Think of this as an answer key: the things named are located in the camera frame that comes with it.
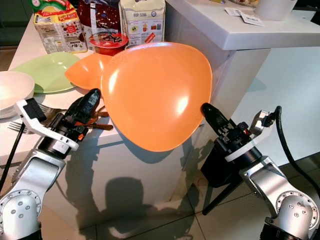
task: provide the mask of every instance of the paper card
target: paper card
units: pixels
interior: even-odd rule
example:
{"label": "paper card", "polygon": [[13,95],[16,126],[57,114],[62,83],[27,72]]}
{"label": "paper card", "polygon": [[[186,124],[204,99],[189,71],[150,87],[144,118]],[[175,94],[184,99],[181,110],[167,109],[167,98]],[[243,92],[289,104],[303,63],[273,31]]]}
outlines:
{"label": "paper card", "polygon": [[224,9],[230,16],[237,16],[240,17],[241,16],[241,11],[239,9],[236,8],[231,8],[231,7],[226,7]]}
{"label": "paper card", "polygon": [[258,25],[258,26],[262,26],[264,27],[264,23],[260,20],[260,18],[255,17],[255,16],[251,16],[245,13],[241,13],[241,17],[243,19],[243,21],[247,24],[253,24],[253,25]]}

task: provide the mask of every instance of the stack of plates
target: stack of plates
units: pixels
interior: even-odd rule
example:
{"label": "stack of plates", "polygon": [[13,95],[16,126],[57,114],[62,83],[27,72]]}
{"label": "stack of plates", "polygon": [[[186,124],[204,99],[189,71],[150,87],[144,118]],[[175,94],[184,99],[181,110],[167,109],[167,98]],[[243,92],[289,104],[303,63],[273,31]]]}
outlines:
{"label": "stack of plates", "polygon": [[23,72],[0,72],[0,119],[16,114],[14,104],[22,99],[30,99],[34,95],[35,82]]}

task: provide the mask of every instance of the black tripod leg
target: black tripod leg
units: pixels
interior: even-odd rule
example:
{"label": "black tripod leg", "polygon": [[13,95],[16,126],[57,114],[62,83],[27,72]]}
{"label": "black tripod leg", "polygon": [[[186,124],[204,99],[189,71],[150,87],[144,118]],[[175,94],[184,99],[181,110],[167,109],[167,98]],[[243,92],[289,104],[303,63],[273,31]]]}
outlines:
{"label": "black tripod leg", "polygon": [[232,193],[242,183],[243,179],[237,176],[205,209],[202,210],[203,215],[207,215],[214,209],[223,199]]}

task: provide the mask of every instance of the orange plate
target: orange plate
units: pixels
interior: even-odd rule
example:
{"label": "orange plate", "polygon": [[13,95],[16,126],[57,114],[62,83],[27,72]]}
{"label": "orange plate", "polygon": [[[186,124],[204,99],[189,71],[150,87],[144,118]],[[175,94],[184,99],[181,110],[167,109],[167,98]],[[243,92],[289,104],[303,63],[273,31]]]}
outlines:
{"label": "orange plate", "polygon": [[130,141],[164,152],[186,141],[202,122],[201,105],[210,101],[212,82],[200,51],[159,42],[112,57],[101,90],[112,121]]}
{"label": "orange plate", "polygon": [[101,88],[101,76],[111,56],[91,54],[72,65],[64,75],[74,85],[91,90]]}

